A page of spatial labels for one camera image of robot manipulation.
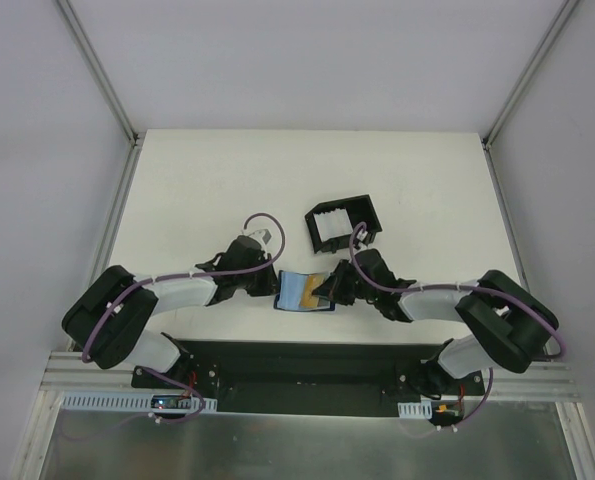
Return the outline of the black card tray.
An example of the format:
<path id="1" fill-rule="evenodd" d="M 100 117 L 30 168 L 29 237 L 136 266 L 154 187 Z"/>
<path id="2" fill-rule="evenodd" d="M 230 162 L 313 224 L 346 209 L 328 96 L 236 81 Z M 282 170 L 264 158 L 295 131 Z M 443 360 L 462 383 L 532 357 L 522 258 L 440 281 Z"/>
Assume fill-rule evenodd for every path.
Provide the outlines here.
<path id="1" fill-rule="evenodd" d="M 359 223 L 366 224 L 366 244 L 372 243 L 382 231 L 368 194 L 321 202 L 305 214 L 304 220 L 315 254 L 347 249 L 350 235 Z"/>

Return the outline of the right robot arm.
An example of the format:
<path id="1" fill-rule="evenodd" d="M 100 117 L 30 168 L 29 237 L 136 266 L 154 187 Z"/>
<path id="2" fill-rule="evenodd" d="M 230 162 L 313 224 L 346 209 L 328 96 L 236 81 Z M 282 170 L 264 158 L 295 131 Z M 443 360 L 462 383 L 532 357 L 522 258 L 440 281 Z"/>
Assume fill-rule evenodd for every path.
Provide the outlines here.
<path id="1" fill-rule="evenodd" d="M 466 325 L 467 336 L 447 340 L 406 375 L 411 389 L 430 398 L 450 394 L 463 378 L 489 368 L 525 372 L 559 328 L 548 308 L 499 270 L 463 284 L 423 285 L 396 277 L 375 249 L 340 261 L 312 294 L 344 306 L 363 300 L 391 321 Z"/>

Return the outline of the gold credit card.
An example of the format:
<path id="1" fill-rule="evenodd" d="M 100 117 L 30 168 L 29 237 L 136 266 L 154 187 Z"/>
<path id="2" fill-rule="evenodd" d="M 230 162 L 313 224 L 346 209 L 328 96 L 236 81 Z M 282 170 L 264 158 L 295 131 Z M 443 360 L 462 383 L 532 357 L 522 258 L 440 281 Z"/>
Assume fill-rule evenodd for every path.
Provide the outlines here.
<path id="1" fill-rule="evenodd" d="M 320 287 L 326 279 L 324 274 L 311 274 L 306 277 L 304 289 L 300 299 L 300 306 L 307 309 L 315 309 L 320 304 L 320 298 L 313 291 Z"/>

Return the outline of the blue leather card holder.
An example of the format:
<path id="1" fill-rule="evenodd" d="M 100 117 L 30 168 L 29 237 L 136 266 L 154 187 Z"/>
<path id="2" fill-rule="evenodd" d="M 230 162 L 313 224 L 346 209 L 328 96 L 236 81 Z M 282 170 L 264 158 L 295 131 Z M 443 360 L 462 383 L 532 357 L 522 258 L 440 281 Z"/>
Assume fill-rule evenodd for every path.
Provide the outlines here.
<path id="1" fill-rule="evenodd" d="M 302 274 L 289 271 L 279 273 L 279 292 L 273 308 L 286 312 L 333 312 L 336 305 L 313 291 L 328 279 L 328 273 Z"/>

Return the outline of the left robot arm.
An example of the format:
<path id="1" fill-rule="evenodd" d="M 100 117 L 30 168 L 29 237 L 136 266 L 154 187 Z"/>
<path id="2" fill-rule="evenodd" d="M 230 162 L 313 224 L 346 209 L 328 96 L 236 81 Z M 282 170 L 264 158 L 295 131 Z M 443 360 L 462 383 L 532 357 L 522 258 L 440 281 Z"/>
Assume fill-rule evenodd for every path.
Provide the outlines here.
<path id="1" fill-rule="evenodd" d="M 137 277 L 111 266 L 67 311 L 62 329 L 82 349 L 84 362 L 101 369 L 123 362 L 148 368 L 165 388 L 179 388 L 188 377 L 186 353 L 170 335 L 148 331 L 147 323 L 169 311 L 217 305 L 239 290 L 251 297 L 275 295 L 270 239 L 266 229 L 240 235 L 226 251 L 177 274 Z"/>

